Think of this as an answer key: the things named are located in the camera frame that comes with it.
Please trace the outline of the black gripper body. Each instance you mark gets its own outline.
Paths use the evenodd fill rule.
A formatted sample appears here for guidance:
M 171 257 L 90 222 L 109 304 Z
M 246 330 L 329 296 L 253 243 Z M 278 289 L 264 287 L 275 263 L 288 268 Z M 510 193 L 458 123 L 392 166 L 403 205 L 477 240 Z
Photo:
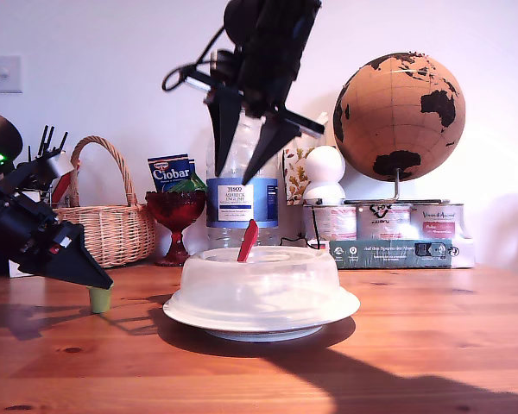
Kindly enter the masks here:
M 63 252 L 63 223 L 43 202 L 0 188 L 0 256 L 20 268 L 50 268 Z

